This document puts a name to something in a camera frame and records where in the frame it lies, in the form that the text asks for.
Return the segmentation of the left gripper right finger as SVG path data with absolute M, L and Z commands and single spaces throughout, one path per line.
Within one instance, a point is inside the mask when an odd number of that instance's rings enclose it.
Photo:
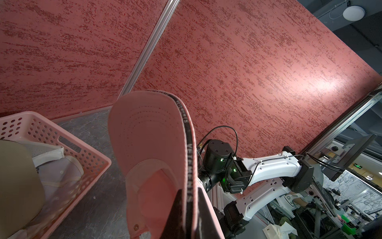
M 222 239 L 222 230 L 211 201 L 202 187 L 198 188 L 196 239 Z

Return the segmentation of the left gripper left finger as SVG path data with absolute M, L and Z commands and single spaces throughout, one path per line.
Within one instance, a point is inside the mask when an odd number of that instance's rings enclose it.
M 174 199 L 170 214 L 160 239 L 185 239 L 183 228 L 183 192 L 180 189 Z

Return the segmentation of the pink baseball cap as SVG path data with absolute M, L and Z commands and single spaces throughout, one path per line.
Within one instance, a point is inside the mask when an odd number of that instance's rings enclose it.
M 182 100 L 156 90 L 128 93 L 109 113 L 108 134 L 125 179 L 130 237 L 148 232 L 159 239 L 181 189 L 185 239 L 195 239 L 202 184 L 195 130 Z

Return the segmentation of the pink plastic basket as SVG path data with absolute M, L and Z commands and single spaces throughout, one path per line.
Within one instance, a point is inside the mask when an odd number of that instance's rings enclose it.
M 39 215 L 13 239 L 47 239 L 110 167 L 111 160 L 35 112 L 1 118 L 1 139 L 23 143 L 32 153 L 45 190 Z

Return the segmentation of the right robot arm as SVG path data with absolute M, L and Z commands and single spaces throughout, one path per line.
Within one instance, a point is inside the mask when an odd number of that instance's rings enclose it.
M 197 156 L 199 180 L 206 192 L 219 186 L 226 194 L 242 194 L 258 182 L 265 183 L 248 196 L 228 203 L 223 210 L 214 209 L 226 239 L 234 239 L 244 232 L 252 217 L 277 197 L 300 193 L 313 182 L 313 166 L 305 159 L 298 159 L 288 146 L 279 154 L 241 158 L 230 144 L 209 139 L 198 146 Z

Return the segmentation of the beige baseball cap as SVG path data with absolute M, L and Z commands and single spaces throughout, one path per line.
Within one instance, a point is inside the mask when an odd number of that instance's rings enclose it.
M 83 176 L 62 146 L 1 140 L 1 238 L 45 239 L 79 194 Z

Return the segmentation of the ceiling lamp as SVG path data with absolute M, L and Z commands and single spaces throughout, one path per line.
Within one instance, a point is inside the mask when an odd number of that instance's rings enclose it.
M 360 6 L 350 6 L 347 7 L 343 12 L 343 17 L 345 20 L 350 22 L 357 22 L 361 20 L 366 15 L 366 11 Z

